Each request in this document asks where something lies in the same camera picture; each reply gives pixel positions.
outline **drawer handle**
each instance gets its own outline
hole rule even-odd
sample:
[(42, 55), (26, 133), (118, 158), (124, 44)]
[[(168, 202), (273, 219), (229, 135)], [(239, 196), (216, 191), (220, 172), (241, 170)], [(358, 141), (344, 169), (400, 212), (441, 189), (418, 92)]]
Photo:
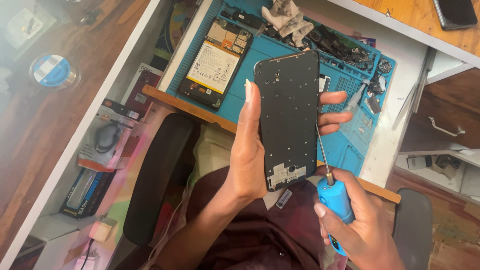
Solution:
[(435, 118), (433, 118), (432, 116), (429, 116), (428, 118), (430, 118), (430, 120), (431, 120), (431, 122), (432, 122), (432, 126), (433, 126), (434, 128), (436, 128), (436, 129), (438, 129), (438, 130), (441, 130), (441, 131), (447, 133), (448, 135), (452, 135), (453, 137), (457, 137), (457, 136), (460, 135), (460, 134), (465, 134), (465, 130), (461, 129), (460, 127), (458, 127), (458, 131), (456, 132), (456, 134), (451, 133), (451, 132), (449, 132), (449, 131), (446, 131), (445, 129), (440, 128), (440, 127), (438, 127), (438, 126), (435, 125)]

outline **maroon shirt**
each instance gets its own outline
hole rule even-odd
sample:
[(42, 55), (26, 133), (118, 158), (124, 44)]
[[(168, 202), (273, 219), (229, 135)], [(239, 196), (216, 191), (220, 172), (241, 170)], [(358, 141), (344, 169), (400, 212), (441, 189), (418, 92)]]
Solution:
[[(202, 177), (192, 191), (187, 222), (194, 219), (219, 190), (229, 167)], [(347, 257), (326, 247), (313, 210), (315, 186), (300, 181), (282, 208), (267, 210), (263, 199), (254, 200), (225, 228), (205, 258), (200, 270), (240, 269), (345, 269)], [(151, 270), (161, 269), (154, 265)]]

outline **blue silicone repair mat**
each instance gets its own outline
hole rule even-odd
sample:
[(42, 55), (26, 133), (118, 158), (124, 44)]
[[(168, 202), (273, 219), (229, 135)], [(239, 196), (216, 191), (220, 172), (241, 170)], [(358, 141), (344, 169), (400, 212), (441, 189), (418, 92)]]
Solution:
[[(223, 101), (222, 106), (218, 111), (211, 110), (210, 108), (197, 103), (183, 95), (177, 93), (177, 88), (180, 85), (183, 77), (186, 75), (192, 61), (195, 59), (197, 51), (203, 42), (204, 36), (210, 29), (210, 25), (215, 17), (223, 18), (233, 24), (238, 24), (236, 21), (229, 20), (220, 15), (223, 10), (242, 10), (248, 14), (262, 17), (262, 6), (271, 8), (272, 2), (270, 0), (213, 0), (210, 8), (199, 27), (197, 34), (195, 35), (189, 49), (185, 53), (185, 56), (180, 63), (180, 66), (170, 83), (167, 93), (174, 95), (180, 99), (183, 99), (189, 103), (192, 103), (205, 110), (211, 111), (216, 115), (223, 117), (227, 120), (237, 123), (240, 110), (245, 101), (245, 79), (253, 81), (253, 67), (254, 65), (264, 59), (278, 57), (286, 54), (290, 54), (299, 51), (296, 48), (290, 47), (280, 41), (270, 38), (265, 35), (254, 36), (253, 43), (245, 56), (237, 75)], [(310, 20), (305, 17), (305, 20), (319, 25), (320, 23)], [(381, 54), (381, 52), (375, 48), (365, 45), (349, 36), (334, 31), (336, 34), (348, 39), (349, 42), (354, 42), (360, 45), (363, 49), (367, 50), (370, 54), (370, 58), (373, 62), (373, 67), (376, 67), (381, 58), (386, 58), (392, 65), (392, 70), (383, 74), (386, 80), (386, 87), (388, 88), (392, 73), (395, 67), (395, 61)], [(361, 85), (361, 81), (364, 79), (372, 79), (375, 68), (370, 71), (360, 70), (352, 65), (345, 64), (341, 60), (320, 52), (320, 73), (325, 74), (331, 78), (330, 87), (328, 91), (346, 91), (348, 98), (342, 104), (327, 105), (324, 106), (322, 112), (340, 112), (348, 103), (351, 96), (358, 91)], [(377, 95), (376, 98), (380, 106), (384, 102), (386, 92), (381, 95)], [(362, 113), (358, 114), (348, 126), (348, 132), (336, 132), (330, 135), (322, 137), (324, 143), (324, 149), (328, 157), (328, 163), (332, 166), (340, 167), (349, 171), (352, 171), (355, 175), (359, 175), (363, 161), (365, 159), (365, 153), (368, 149), (368, 143), (372, 139), (375, 126), (377, 125), (380, 114), (374, 114), (370, 111), (367, 104), (364, 102), (368, 98), (366, 91), (364, 91), (363, 97), (359, 103), (359, 110)], [(372, 121), (372, 123), (365, 128), (368, 124), (364, 124), (365, 119)], [(358, 129), (362, 127), (364, 132), (359, 133)], [(323, 160), (320, 149), (318, 149), (317, 158)]]

